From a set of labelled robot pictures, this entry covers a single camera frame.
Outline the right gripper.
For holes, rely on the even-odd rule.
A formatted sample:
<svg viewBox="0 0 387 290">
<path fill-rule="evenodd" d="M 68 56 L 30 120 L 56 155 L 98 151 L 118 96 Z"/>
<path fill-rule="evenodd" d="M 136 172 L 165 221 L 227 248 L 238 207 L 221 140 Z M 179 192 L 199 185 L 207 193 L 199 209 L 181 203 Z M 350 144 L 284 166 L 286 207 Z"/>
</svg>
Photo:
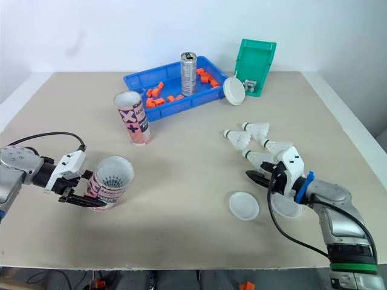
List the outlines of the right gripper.
<svg viewBox="0 0 387 290">
<path fill-rule="evenodd" d="M 261 168 L 266 172 L 271 172 L 271 178 L 267 179 L 263 173 L 257 170 L 247 170 L 246 175 L 256 184 L 268 187 L 270 193 L 284 194 L 287 185 L 286 167 L 283 164 L 273 164 L 264 161 Z"/>
</svg>

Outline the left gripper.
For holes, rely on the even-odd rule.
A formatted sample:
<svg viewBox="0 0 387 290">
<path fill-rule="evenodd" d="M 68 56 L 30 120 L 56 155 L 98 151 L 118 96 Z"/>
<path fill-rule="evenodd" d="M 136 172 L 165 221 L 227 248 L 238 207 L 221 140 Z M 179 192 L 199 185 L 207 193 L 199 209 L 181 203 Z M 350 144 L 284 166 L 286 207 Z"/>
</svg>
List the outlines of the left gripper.
<svg viewBox="0 0 387 290">
<path fill-rule="evenodd" d="M 81 177 L 72 179 L 59 178 L 56 180 L 53 186 L 53 191 L 60 196 L 59 202 L 69 203 L 80 207 L 104 207 L 105 202 L 92 198 L 89 196 L 79 196 L 75 194 L 75 187 L 77 187 L 80 178 L 90 179 L 93 172 L 85 170 Z"/>
</svg>

